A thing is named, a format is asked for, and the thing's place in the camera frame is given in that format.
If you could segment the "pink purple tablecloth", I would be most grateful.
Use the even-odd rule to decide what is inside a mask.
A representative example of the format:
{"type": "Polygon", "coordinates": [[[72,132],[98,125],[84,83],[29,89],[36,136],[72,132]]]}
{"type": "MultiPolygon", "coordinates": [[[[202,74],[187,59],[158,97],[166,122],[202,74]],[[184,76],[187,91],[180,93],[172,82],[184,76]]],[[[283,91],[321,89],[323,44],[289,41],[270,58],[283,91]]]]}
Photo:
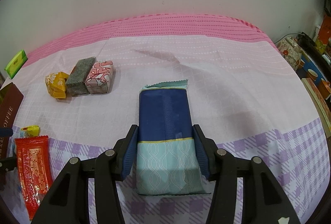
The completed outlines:
{"type": "Polygon", "coordinates": [[[77,30],[29,53],[13,82],[24,95],[13,131],[38,125],[57,176],[72,156],[93,158],[138,122],[147,85],[188,81],[192,122],[241,158],[260,156],[302,223],[330,178],[326,137],[301,79],[260,29],[225,16],[157,14],[77,30]],[[44,79],[94,56],[114,63],[112,90],[56,100],[44,79]]]}

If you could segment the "brown toffee tin box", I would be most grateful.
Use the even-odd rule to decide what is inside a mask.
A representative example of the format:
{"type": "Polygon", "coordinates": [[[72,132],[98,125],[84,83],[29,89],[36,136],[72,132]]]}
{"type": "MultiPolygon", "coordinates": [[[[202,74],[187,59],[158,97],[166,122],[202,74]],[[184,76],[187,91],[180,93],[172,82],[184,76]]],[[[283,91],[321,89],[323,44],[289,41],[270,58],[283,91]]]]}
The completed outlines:
{"type": "Polygon", "coordinates": [[[6,158],[9,137],[13,134],[12,126],[24,95],[14,83],[1,89],[1,158],[6,158]]]}

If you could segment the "yellow wrapped candy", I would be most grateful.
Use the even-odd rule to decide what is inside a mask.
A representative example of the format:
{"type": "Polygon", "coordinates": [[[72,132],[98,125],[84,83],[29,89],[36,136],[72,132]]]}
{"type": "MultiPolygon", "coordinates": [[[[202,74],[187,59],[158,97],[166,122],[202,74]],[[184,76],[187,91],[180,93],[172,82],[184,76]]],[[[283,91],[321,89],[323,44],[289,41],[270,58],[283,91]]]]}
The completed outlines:
{"type": "Polygon", "coordinates": [[[51,73],[45,77],[48,93],[57,99],[66,98],[66,81],[69,75],[64,72],[51,73]]]}

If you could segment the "dark green wrapped bar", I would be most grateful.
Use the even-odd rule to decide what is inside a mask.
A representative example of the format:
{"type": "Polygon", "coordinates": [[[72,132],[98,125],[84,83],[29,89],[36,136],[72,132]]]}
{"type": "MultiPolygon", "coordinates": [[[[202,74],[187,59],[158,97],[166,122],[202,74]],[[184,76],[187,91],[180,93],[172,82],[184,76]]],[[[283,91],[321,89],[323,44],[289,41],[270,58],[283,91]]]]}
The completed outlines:
{"type": "Polygon", "coordinates": [[[71,96],[88,95],[89,91],[85,86],[85,81],[96,62],[96,57],[80,59],[71,71],[67,81],[66,90],[71,96]]]}

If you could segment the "pink white wrapped cake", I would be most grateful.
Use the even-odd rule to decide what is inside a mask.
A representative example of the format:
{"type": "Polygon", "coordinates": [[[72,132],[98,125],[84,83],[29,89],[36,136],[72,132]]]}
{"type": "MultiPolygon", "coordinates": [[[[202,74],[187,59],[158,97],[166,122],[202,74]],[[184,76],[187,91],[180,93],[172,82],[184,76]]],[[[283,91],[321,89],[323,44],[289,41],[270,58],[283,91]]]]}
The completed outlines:
{"type": "Polygon", "coordinates": [[[113,78],[113,62],[95,62],[85,80],[85,86],[90,94],[104,94],[110,91],[113,78]]]}

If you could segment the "yellow-ended clear wrapped candy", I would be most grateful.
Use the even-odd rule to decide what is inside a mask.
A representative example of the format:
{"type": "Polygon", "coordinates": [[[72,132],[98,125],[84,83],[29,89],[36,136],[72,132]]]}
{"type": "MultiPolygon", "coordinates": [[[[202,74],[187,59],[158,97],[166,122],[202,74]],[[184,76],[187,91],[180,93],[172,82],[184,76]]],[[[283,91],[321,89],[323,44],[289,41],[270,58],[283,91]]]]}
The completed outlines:
{"type": "Polygon", "coordinates": [[[37,137],[40,133],[40,127],[38,125],[30,125],[20,129],[20,138],[37,137]]]}

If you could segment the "red snack packet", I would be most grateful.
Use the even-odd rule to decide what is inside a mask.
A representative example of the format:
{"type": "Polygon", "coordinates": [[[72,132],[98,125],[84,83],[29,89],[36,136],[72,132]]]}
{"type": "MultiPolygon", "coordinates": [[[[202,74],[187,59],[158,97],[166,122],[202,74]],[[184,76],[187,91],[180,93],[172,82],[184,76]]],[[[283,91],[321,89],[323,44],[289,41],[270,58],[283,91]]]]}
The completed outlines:
{"type": "Polygon", "coordinates": [[[15,144],[22,196],[32,220],[53,183],[48,136],[17,138],[15,144]]]}

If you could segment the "cluttered side shelf items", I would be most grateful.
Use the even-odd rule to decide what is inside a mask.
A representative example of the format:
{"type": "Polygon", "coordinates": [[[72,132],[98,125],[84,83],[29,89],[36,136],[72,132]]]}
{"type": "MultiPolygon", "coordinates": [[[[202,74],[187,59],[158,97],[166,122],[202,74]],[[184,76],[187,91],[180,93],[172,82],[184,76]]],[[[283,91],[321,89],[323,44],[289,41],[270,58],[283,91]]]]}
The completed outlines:
{"type": "Polygon", "coordinates": [[[312,39],[305,32],[297,36],[297,41],[303,51],[303,69],[306,77],[311,79],[318,89],[318,93],[326,104],[326,122],[330,122],[330,1],[324,2],[324,19],[317,27],[315,38],[312,39]]]}

